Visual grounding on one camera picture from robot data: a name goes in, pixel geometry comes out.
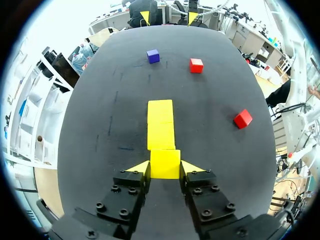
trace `person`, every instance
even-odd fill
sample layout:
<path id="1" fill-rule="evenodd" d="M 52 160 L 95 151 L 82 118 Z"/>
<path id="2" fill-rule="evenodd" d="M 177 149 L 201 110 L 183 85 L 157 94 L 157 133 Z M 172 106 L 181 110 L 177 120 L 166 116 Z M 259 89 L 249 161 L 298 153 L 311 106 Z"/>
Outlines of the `person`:
<path id="1" fill-rule="evenodd" d="M 131 28 L 139 28 L 146 26 L 146 22 L 140 12 L 149 11 L 149 23 L 154 25 L 157 20 L 158 4 L 155 0 L 135 0 L 129 6 L 130 21 L 128 22 Z"/>
<path id="2" fill-rule="evenodd" d="M 290 92 L 291 80 L 286 81 L 281 87 L 272 92 L 266 99 L 266 104 L 271 108 L 275 108 L 278 104 L 284 104 L 287 101 Z M 309 86 L 308 91 L 311 95 L 320 99 L 320 91 L 316 86 Z"/>

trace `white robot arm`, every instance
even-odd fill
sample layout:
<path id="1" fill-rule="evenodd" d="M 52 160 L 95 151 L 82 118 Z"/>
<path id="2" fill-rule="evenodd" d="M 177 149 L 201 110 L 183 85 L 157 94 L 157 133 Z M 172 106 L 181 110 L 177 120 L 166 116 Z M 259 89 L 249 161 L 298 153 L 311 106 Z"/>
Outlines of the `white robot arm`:
<path id="1" fill-rule="evenodd" d="M 303 42 L 293 41 L 288 32 L 288 17 L 275 0 L 265 0 L 277 28 L 283 37 L 283 50 L 294 58 L 291 66 L 290 92 L 285 104 L 280 104 L 279 109 L 287 108 L 296 104 L 306 102 L 307 98 L 307 65 L 306 53 Z M 300 159 L 308 166 L 316 181 L 319 181 L 320 174 L 320 152 L 319 144 L 316 141 L 318 133 L 314 133 L 312 126 L 320 118 L 320 106 L 314 109 L 298 108 L 296 110 L 283 112 L 281 114 L 288 162 L 297 163 Z"/>

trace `wall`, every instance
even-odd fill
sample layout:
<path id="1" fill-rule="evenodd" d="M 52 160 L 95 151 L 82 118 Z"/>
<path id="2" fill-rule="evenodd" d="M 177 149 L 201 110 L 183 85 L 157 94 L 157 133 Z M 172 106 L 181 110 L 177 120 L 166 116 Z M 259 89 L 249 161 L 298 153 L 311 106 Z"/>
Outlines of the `wall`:
<path id="1" fill-rule="evenodd" d="M 49 46 L 69 56 L 90 35 L 90 22 L 109 9 L 108 0 L 47 0 L 29 20 L 24 34 L 37 52 Z"/>

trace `blue cube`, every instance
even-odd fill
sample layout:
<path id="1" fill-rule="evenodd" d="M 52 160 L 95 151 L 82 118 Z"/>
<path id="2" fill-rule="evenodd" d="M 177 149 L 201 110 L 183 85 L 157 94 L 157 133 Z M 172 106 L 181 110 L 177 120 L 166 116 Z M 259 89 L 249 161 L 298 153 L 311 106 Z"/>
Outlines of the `blue cube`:
<path id="1" fill-rule="evenodd" d="M 160 62 L 160 56 L 157 49 L 147 51 L 146 55 L 148 56 L 149 63 L 154 64 Z"/>

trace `red cube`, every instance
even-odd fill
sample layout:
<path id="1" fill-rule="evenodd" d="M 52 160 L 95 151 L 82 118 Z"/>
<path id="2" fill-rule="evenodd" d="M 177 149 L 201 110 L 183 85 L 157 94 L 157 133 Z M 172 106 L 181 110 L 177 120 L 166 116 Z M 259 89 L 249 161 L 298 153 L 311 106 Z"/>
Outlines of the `red cube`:
<path id="1" fill-rule="evenodd" d="M 252 121 L 252 116 L 247 111 L 247 109 L 240 112 L 235 118 L 234 122 L 238 126 L 239 129 L 243 129 L 247 127 Z"/>
<path id="2" fill-rule="evenodd" d="M 201 59 L 190 58 L 190 73 L 201 74 L 204 69 L 204 64 Z"/>

